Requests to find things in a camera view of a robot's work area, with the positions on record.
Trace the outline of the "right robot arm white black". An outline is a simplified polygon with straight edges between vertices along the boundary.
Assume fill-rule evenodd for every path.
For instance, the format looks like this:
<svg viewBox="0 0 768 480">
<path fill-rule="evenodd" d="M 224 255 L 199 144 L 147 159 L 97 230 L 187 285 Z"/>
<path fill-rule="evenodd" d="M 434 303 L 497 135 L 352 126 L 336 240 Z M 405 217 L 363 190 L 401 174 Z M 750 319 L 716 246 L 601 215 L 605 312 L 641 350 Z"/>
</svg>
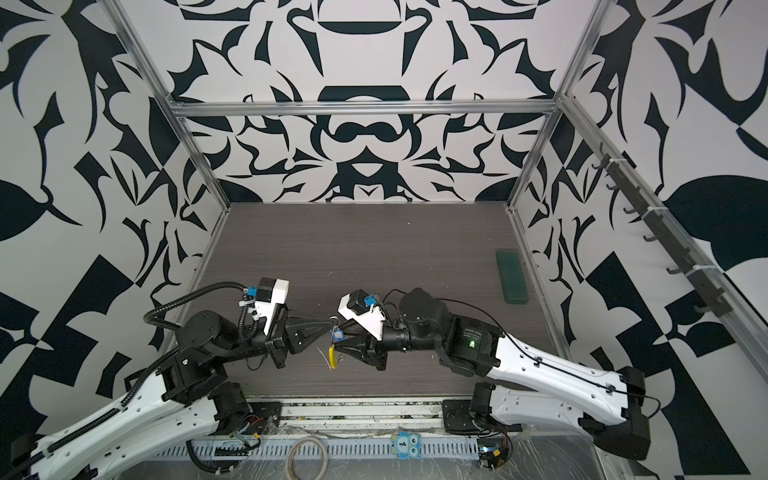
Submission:
<svg viewBox="0 0 768 480">
<path fill-rule="evenodd" d="M 450 300 L 415 288 L 391 318 L 383 300 L 361 289 L 343 296 L 337 352 L 383 371 L 392 351 L 434 352 L 439 363 L 481 382 L 473 414 L 495 426 L 568 424 L 603 451 L 644 460 L 651 447 L 644 373 L 631 366 L 606 371 L 530 346 L 493 318 L 450 311 Z"/>
</svg>

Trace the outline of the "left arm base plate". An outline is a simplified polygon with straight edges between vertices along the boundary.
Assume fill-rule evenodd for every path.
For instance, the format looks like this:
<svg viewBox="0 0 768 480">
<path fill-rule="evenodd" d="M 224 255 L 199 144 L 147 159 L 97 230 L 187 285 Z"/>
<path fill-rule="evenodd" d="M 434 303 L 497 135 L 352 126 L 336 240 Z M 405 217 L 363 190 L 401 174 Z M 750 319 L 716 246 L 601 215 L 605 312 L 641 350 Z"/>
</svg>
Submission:
<svg viewBox="0 0 768 480">
<path fill-rule="evenodd" d="M 280 401 L 249 401 L 243 412 L 236 413 L 227 420 L 227 429 L 219 434 L 226 435 L 237 431 L 244 436 L 266 434 L 281 424 L 283 403 Z"/>
</svg>

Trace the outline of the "yellow key tag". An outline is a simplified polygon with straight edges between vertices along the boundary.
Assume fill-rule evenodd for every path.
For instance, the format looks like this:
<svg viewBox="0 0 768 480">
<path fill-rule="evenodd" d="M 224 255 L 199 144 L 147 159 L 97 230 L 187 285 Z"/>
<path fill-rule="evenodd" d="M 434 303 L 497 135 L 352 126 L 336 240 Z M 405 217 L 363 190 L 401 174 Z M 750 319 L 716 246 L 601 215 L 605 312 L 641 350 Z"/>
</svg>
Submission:
<svg viewBox="0 0 768 480">
<path fill-rule="evenodd" d="M 331 370 L 336 370 L 338 368 L 338 355 L 334 344 L 328 349 L 328 362 Z"/>
</svg>

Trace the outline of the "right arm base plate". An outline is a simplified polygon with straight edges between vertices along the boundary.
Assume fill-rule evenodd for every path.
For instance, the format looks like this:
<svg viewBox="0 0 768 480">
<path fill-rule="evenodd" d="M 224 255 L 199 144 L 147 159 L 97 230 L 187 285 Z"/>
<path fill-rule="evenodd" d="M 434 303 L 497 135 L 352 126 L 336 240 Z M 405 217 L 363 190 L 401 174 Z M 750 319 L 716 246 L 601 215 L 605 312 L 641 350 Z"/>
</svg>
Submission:
<svg viewBox="0 0 768 480">
<path fill-rule="evenodd" d="M 490 432 L 470 410 L 468 399 L 444 399 L 441 402 L 443 428 L 453 435 L 483 435 Z"/>
</svg>

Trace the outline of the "blue key tag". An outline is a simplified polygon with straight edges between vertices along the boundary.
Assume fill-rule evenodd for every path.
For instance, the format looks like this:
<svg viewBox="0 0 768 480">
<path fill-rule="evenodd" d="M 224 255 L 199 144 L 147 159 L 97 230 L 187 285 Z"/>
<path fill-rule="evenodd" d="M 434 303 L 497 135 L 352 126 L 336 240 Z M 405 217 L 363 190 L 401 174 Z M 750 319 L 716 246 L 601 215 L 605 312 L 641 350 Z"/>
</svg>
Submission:
<svg viewBox="0 0 768 480">
<path fill-rule="evenodd" d="M 332 332 L 332 342 L 337 343 L 346 339 L 345 333 L 341 329 L 334 329 Z"/>
</svg>

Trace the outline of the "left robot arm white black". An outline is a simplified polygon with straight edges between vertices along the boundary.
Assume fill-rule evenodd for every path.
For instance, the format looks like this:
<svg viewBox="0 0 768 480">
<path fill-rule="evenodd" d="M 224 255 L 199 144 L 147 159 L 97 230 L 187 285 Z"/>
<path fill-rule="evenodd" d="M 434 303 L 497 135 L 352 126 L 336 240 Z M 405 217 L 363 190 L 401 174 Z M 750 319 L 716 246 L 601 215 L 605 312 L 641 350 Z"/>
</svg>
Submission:
<svg viewBox="0 0 768 480">
<path fill-rule="evenodd" d="M 284 367 L 331 329 L 329 320 L 291 316 L 284 308 L 270 333 L 249 335 L 204 310 L 175 333 L 177 345 L 144 370 L 121 398 L 39 438 L 18 439 L 7 479 L 111 479 L 169 447 L 204 436 L 237 435 L 252 413 L 226 364 L 253 357 Z"/>
</svg>

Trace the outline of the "metal keyring with keys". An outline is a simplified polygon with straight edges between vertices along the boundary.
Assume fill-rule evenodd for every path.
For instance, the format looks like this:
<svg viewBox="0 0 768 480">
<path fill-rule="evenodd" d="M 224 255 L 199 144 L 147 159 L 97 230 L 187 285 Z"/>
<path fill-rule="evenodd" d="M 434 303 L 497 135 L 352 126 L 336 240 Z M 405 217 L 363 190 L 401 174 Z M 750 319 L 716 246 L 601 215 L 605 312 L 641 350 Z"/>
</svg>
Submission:
<svg viewBox="0 0 768 480">
<path fill-rule="evenodd" d="M 345 340 L 346 335 L 343 331 L 342 321 L 337 316 L 331 316 L 331 330 L 330 330 L 330 346 L 328 349 L 328 366 L 331 371 L 336 370 L 339 366 L 341 359 L 341 353 L 337 349 L 336 344 Z"/>
</svg>

